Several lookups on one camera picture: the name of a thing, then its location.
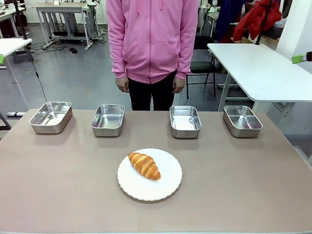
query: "hoodie drawstring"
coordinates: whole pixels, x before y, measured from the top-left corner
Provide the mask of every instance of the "hoodie drawstring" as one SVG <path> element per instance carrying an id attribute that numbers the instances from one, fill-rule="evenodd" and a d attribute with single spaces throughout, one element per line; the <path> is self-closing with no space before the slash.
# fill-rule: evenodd
<path id="1" fill-rule="evenodd" d="M 164 1 L 159 0 L 159 9 L 162 10 Z M 140 13 L 140 0 L 136 0 L 136 11 Z"/>

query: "red jacket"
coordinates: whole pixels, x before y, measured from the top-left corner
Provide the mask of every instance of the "red jacket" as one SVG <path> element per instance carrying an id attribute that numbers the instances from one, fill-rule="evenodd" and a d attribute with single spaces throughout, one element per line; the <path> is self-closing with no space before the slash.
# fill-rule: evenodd
<path id="1" fill-rule="evenodd" d="M 270 0 L 258 1 L 253 8 L 242 18 L 238 26 L 234 29 L 234 41 L 242 40 L 244 29 L 248 28 L 251 39 L 255 39 L 261 30 L 261 25 L 267 13 L 267 8 Z M 271 28 L 277 21 L 282 19 L 282 14 L 279 11 L 277 2 L 272 2 L 272 7 L 268 16 L 268 20 L 264 27 L 264 31 Z"/>

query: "stainless steel tray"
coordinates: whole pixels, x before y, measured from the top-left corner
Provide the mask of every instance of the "stainless steel tray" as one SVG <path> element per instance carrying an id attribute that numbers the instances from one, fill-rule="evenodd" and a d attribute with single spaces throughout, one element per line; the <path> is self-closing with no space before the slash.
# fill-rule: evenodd
<path id="1" fill-rule="evenodd" d="M 125 107 L 123 105 L 100 105 L 91 121 L 97 137 L 117 137 L 121 134 Z"/>
<path id="2" fill-rule="evenodd" d="M 175 138 L 197 138 L 201 129 L 198 112 L 193 106 L 170 108 L 172 135 Z"/>
<path id="3" fill-rule="evenodd" d="M 225 106 L 223 119 L 234 137 L 256 137 L 263 128 L 247 106 Z"/>
<path id="4" fill-rule="evenodd" d="M 70 102 L 50 101 L 45 103 L 29 120 L 39 134 L 59 134 L 73 115 Z"/>

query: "chair seat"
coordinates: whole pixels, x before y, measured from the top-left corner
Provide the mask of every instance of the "chair seat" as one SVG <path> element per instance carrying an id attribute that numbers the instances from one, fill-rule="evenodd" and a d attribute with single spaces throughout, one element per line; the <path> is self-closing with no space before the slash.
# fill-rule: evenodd
<path id="1" fill-rule="evenodd" d="M 191 62 L 190 69 L 191 72 L 194 74 L 217 72 L 215 66 L 213 66 L 211 63 L 207 61 Z"/>

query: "green object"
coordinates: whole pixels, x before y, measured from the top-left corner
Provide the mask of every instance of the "green object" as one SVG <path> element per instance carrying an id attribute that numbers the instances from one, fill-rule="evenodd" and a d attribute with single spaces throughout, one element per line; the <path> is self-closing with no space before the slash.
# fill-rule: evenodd
<path id="1" fill-rule="evenodd" d="M 5 60 L 5 56 L 0 55 L 0 64 L 3 64 Z"/>
<path id="2" fill-rule="evenodd" d="M 292 63 L 297 64 L 297 63 L 305 62 L 305 60 L 303 60 L 303 56 L 305 56 L 305 55 L 293 56 L 292 57 Z"/>

